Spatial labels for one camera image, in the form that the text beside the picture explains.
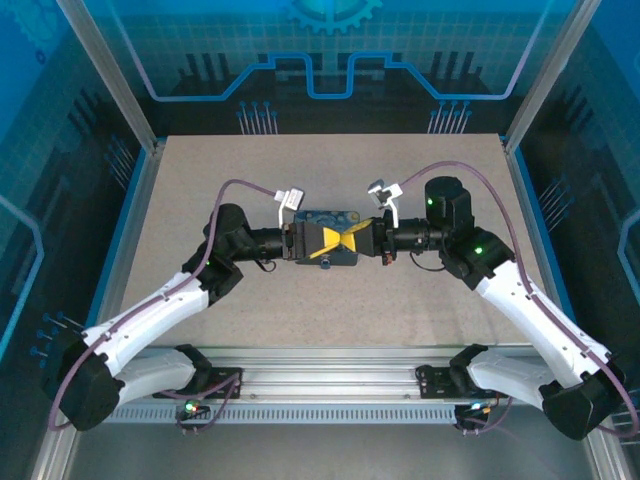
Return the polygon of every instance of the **beige work surface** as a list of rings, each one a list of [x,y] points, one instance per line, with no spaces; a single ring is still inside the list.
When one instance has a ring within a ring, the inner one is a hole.
[[[222,183],[240,178],[271,190],[306,191],[304,209],[379,215],[367,195],[379,179],[401,182],[441,160],[461,160],[494,184],[515,222],[529,274],[539,272],[497,135],[280,135],[170,137],[162,158],[123,307],[155,291],[204,240]],[[507,229],[485,187],[469,173],[444,168],[471,192],[476,223],[508,244]],[[424,217],[425,181],[400,198],[400,216]],[[277,225],[278,204],[232,186],[225,201],[240,204],[252,228]],[[436,253],[418,260],[439,266]],[[156,344],[198,346],[429,346],[524,342],[491,305],[446,272],[419,270],[408,255],[383,267],[360,257],[356,267],[279,261],[272,274],[240,264],[244,280],[211,308],[182,322]]]

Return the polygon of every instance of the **glass panel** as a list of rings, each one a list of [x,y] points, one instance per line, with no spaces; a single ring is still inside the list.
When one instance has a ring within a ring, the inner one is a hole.
[[[0,2],[0,58],[0,478],[19,479],[49,342],[87,320],[140,146],[54,1]]]
[[[506,130],[573,1],[89,5],[160,135],[464,133]]]
[[[578,324],[640,361],[639,18],[602,1],[521,148]]]

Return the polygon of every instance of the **yellow object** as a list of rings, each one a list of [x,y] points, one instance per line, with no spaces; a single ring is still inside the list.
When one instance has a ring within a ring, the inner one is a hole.
[[[351,227],[349,230],[347,230],[340,236],[340,243],[345,247],[347,247],[352,252],[355,252],[356,238],[354,236],[354,233],[362,230],[363,228],[367,228],[369,225],[371,225],[372,221],[373,221],[372,219],[368,218],[364,222],[360,222],[359,224]]]
[[[318,250],[317,252],[313,252],[309,255],[310,259],[319,257],[327,252],[330,252],[334,248],[340,245],[340,233],[335,230],[331,230],[330,228],[324,227],[322,229],[322,234],[324,236],[324,248]]]

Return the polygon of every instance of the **blue frame edge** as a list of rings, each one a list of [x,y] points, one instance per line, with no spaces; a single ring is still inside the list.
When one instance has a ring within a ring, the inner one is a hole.
[[[516,161],[518,162],[518,168],[520,169],[520,173],[522,174],[524,187],[527,190],[527,197],[529,198],[529,203],[531,204],[533,217],[536,222],[536,226],[538,227],[538,231],[540,232],[540,238],[542,239],[542,248],[544,249],[545,255],[547,257],[549,269],[551,270],[551,275],[553,277],[553,283],[555,284],[556,291],[558,292],[558,298],[560,299],[561,303],[560,307],[562,307],[565,315],[573,320],[573,323],[576,323],[576,316],[571,305],[571,300],[569,300],[569,292],[567,292],[567,287],[564,283],[564,279],[562,278],[560,265],[558,264],[558,258],[556,257],[556,253],[553,250],[551,237],[549,236],[549,232],[544,223],[542,210],[540,209],[538,198],[536,197],[536,193],[533,189],[533,182],[531,181],[531,176],[529,175],[529,169],[525,164],[524,156],[522,155],[520,147],[515,149],[514,156],[516,158]]]
[[[122,239],[122,234],[124,233],[124,227],[127,223],[127,218],[129,217],[129,213],[131,212],[131,207],[133,205],[133,197],[136,193],[136,189],[140,181],[140,176],[142,174],[142,170],[144,164],[147,161],[147,158],[148,155],[146,151],[143,148],[140,148],[140,154],[138,155],[138,160],[136,161],[136,167],[133,170],[133,174],[131,175],[131,181],[129,182],[129,187],[127,188],[127,194],[124,198],[122,209],[120,210],[118,223],[116,223],[116,228],[113,232],[113,237],[111,238],[111,244],[109,245],[109,250],[107,251],[107,257],[105,258],[104,266],[102,267],[102,273],[100,273],[100,280],[98,281],[98,286],[96,287],[96,291],[93,295],[93,301],[91,302],[91,308],[89,309],[89,314],[87,315],[87,321],[85,323],[86,327],[92,327],[98,321],[98,314],[100,313],[104,294],[107,289],[109,276],[111,275],[111,270],[113,269],[116,254],[118,252],[118,248],[120,247],[120,240]]]

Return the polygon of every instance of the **robotic arm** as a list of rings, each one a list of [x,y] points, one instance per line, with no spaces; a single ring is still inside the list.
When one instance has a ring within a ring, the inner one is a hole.
[[[384,187],[376,182],[369,193],[379,207],[385,208],[402,191],[397,185]],[[162,295],[163,301],[137,313],[80,367],[61,402],[62,411],[76,428],[94,427],[116,406],[135,398],[169,389],[197,394],[211,386],[211,365],[193,347],[177,347],[159,357],[134,357],[164,332],[229,293],[242,279],[235,262],[261,264],[274,259],[314,258],[339,245],[359,254],[379,256],[385,266],[393,263],[398,252],[438,251],[445,269],[506,315],[548,365],[533,366],[486,347],[469,347],[460,358],[465,359],[466,380],[475,387],[504,393],[543,410],[560,431],[574,439],[584,438],[620,404],[620,396],[599,366],[547,318],[533,296],[624,384],[630,383],[633,363],[622,357],[614,359],[605,346],[582,332],[535,285],[532,293],[525,289],[513,252],[494,234],[475,226],[469,192],[458,179],[437,177],[425,185],[424,219],[402,220],[397,208],[391,208],[382,217],[367,219],[344,233],[313,223],[284,224],[283,205],[289,201],[286,207],[296,210],[302,194],[294,195],[294,203],[290,198],[281,195],[279,228],[252,230],[239,206],[221,206],[214,247],[200,274],[178,292],[165,295],[195,271],[205,254],[206,242],[180,272],[149,297]],[[204,233],[208,237],[209,226]],[[56,338],[43,379],[43,389],[50,398],[88,346],[136,307],[85,330],[81,336],[64,332]]]

